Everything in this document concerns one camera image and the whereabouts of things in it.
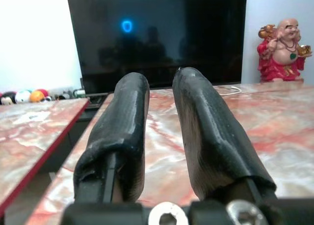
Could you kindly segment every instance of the green pendant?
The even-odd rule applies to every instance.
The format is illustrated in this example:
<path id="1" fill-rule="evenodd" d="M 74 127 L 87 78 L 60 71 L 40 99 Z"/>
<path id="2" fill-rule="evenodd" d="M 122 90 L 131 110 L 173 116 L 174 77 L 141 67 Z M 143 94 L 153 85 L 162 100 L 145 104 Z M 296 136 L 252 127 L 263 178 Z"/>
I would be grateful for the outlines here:
<path id="1" fill-rule="evenodd" d="M 296 58 L 296 54 L 295 53 L 291 53 L 290 54 L 290 59 L 294 59 L 294 58 Z"/>

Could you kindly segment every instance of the black tv screen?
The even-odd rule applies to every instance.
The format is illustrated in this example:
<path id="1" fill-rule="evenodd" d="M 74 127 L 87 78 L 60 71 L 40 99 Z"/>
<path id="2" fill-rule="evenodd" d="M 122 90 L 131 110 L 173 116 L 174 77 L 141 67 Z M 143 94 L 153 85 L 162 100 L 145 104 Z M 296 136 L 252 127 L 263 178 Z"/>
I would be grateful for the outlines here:
<path id="1" fill-rule="evenodd" d="M 246 0 L 68 0 L 87 94 L 129 72 L 170 87 L 179 67 L 240 82 Z"/>

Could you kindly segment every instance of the buddha figurine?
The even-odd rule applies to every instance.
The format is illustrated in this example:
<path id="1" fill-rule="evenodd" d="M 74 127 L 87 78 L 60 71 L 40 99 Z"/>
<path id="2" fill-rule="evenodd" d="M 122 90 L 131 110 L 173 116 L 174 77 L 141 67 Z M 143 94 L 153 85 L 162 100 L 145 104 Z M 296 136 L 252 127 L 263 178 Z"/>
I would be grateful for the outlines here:
<path id="1" fill-rule="evenodd" d="M 286 19 L 277 28 L 266 25 L 260 29 L 259 37 L 264 39 L 257 47 L 262 82 L 300 79 L 299 70 L 304 69 L 305 58 L 312 52 L 310 46 L 298 44 L 301 39 L 298 21 Z"/>

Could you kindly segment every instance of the marble countertop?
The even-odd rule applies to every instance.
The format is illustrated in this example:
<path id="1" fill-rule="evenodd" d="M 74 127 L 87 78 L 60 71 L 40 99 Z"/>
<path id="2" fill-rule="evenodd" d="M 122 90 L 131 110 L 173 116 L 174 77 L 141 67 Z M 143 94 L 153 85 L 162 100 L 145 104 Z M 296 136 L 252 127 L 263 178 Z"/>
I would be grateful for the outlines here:
<path id="1" fill-rule="evenodd" d="M 247 132 L 269 174 L 278 197 L 314 196 L 314 86 L 300 82 L 239 84 L 241 94 L 224 96 Z M 220 94 L 230 86 L 216 86 Z M 29 225 L 58 224 L 63 209 L 73 202 L 73 170 L 86 148 L 94 124 L 110 95 L 96 113 L 58 172 Z M 171 201 L 181 206 L 197 200 L 188 177 L 181 128 L 171 89 L 152 90 L 146 122 L 145 187 L 139 198 L 145 206 Z"/>
<path id="2" fill-rule="evenodd" d="M 0 106 L 0 216 L 87 105 L 75 99 Z"/>

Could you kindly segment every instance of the red robe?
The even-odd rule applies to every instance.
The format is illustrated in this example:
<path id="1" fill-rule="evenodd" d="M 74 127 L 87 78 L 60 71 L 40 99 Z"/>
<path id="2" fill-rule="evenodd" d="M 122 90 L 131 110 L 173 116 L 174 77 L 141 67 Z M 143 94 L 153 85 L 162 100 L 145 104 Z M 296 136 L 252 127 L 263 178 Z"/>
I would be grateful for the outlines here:
<path id="1" fill-rule="evenodd" d="M 290 65 L 278 64 L 267 50 L 267 44 L 268 41 L 265 39 L 257 47 L 257 51 L 260 55 L 258 70 L 261 72 L 261 80 L 264 82 L 269 82 L 273 79 L 294 81 L 299 77 L 300 72 L 298 70 L 304 69 L 305 58 L 298 57 L 298 59 Z"/>

